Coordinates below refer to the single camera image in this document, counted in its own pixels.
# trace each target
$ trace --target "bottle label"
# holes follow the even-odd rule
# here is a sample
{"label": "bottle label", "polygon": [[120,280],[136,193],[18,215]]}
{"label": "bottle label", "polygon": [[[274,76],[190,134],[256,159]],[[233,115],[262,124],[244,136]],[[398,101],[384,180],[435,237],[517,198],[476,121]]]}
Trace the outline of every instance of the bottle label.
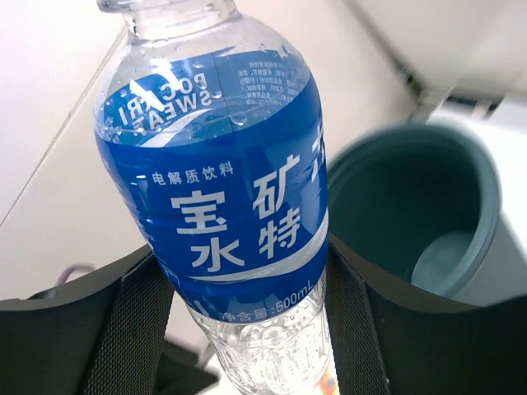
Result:
{"label": "bottle label", "polygon": [[160,63],[97,115],[105,167],[165,274],[193,309],[221,321],[282,314],[324,270],[321,107],[309,73],[303,86],[291,78],[304,67],[291,58]]}

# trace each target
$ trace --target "cup rim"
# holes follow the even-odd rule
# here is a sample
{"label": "cup rim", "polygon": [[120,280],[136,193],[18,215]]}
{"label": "cup rim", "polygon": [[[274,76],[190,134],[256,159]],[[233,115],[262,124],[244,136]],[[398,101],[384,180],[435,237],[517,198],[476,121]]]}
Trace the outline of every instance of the cup rim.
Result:
{"label": "cup rim", "polygon": [[431,290],[437,295],[452,298],[463,290],[481,267],[496,233],[501,213],[501,189],[495,166],[490,155],[467,127],[455,122],[406,123],[377,130],[356,141],[328,165],[329,210],[339,192],[345,188],[347,180],[358,171],[349,173],[351,166],[360,169],[379,160],[375,153],[379,155],[394,146],[407,146],[410,143],[456,149],[468,160],[478,178],[481,203],[473,239],[459,264]]}

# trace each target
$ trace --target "bottle neck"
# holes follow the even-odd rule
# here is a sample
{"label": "bottle neck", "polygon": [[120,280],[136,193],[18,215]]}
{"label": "bottle neck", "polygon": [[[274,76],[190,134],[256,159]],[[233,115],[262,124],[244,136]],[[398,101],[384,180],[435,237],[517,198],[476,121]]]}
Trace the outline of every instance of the bottle neck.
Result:
{"label": "bottle neck", "polygon": [[198,33],[238,13],[234,0],[99,0],[105,12],[122,12],[139,40],[162,40]]}

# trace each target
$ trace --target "plastic water bottle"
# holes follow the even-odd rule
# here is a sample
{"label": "plastic water bottle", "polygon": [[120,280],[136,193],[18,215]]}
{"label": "plastic water bottle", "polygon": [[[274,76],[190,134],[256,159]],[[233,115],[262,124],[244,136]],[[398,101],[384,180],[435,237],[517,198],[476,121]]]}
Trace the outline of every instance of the plastic water bottle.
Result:
{"label": "plastic water bottle", "polygon": [[307,393],[331,354],[319,93],[232,0],[100,0],[128,43],[96,141],[164,273],[242,393]]}

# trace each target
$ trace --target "white surface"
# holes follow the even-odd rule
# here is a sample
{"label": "white surface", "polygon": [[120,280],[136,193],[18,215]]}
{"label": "white surface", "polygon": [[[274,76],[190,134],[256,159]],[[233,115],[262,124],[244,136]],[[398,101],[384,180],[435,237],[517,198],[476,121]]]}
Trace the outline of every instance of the white surface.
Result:
{"label": "white surface", "polygon": [[3,5],[0,224],[123,29],[95,0]]}
{"label": "white surface", "polygon": [[349,0],[427,85],[527,92],[525,0]]}
{"label": "white surface", "polygon": [[[16,123],[9,123],[9,132],[24,134],[15,145],[27,149],[33,144],[38,147],[34,155],[16,154],[16,158],[11,158],[8,166],[4,166],[16,172],[19,172],[18,168],[24,170],[15,175],[2,173],[2,177],[13,177],[16,181],[1,179],[13,191],[20,192],[20,186],[27,181],[28,174],[36,170],[38,160],[57,135],[60,123],[74,107],[105,51],[119,33],[119,16],[102,16],[100,23],[103,26],[98,26],[97,10],[90,11],[90,7],[95,7],[94,0],[89,1],[89,7],[83,2],[78,9],[69,9],[71,12],[68,15],[72,19],[70,26],[61,25],[70,22],[57,21],[58,16],[50,10],[44,13],[44,9],[49,7],[48,3],[45,6],[38,3],[37,7],[37,3],[31,2],[30,7],[29,1],[18,2],[16,5],[13,3],[14,8],[9,10],[10,15],[15,14],[12,19],[23,22],[23,26],[28,29],[28,42],[29,35],[46,36],[46,29],[51,29],[46,27],[48,25],[54,23],[61,26],[55,32],[57,37],[53,36],[54,39],[49,37],[45,42],[36,41],[41,48],[35,49],[35,54],[46,54],[44,60],[42,56],[36,55],[26,60],[26,55],[33,51],[31,46],[21,53],[25,57],[22,64],[31,61],[38,67],[44,67],[47,72],[54,71],[54,76],[53,83],[50,82],[50,85],[41,88],[38,95],[35,94],[38,105],[25,105],[28,102],[18,97],[13,99],[9,112],[3,116],[11,122],[11,115],[19,114]],[[283,33],[305,55],[322,96],[326,146],[330,157],[366,130],[403,120],[410,114],[413,101],[397,81],[381,52],[341,0],[311,0],[309,7],[305,7],[305,2],[301,0],[240,0],[237,3],[243,12],[264,20]],[[79,12],[85,12],[86,19]],[[31,21],[38,21],[40,14],[42,22],[34,25],[33,29]],[[103,20],[106,21],[108,17],[113,19],[105,27]],[[15,31],[15,25],[9,26]],[[69,52],[66,55],[63,41],[69,42],[70,39],[60,36],[64,31],[72,37],[81,35],[86,42],[78,38],[71,39],[75,45],[67,47]],[[60,68],[45,64],[53,59],[61,63]],[[81,64],[81,61],[76,63],[75,59],[86,61],[86,65]],[[31,74],[29,68],[21,67],[17,73],[13,73],[13,76],[18,76],[18,79],[13,77],[13,81],[18,82],[9,82],[9,89],[4,87],[3,97],[19,95],[21,91],[17,84],[20,85],[24,78],[35,78],[33,85],[44,84]],[[73,88],[78,84],[81,88],[76,91]],[[0,226],[0,299],[27,297],[52,286],[60,272],[71,263],[105,265],[131,253],[144,243],[96,151],[91,117],[96,95],[97,89],[88,90],[86,97],[68,118],[59,138],[49,148],[48,155],[10,215]],[[26,107],[38,111],[28,113]],[[46,138],[41,138],[41,129],[49,133]],[[13,145],[8,149],[16,151]],[[1,204],[9,206],[11,200],[0,194]],[[199,350],[207,344],[205,336],[196,327],[179,297],[175,297],[167,333],[177,341]]]}
{"label": "white surface", "polygon": [[517,132],[527,132],[527,97],[507,95],[492,113],[488,124],[507,127]]}

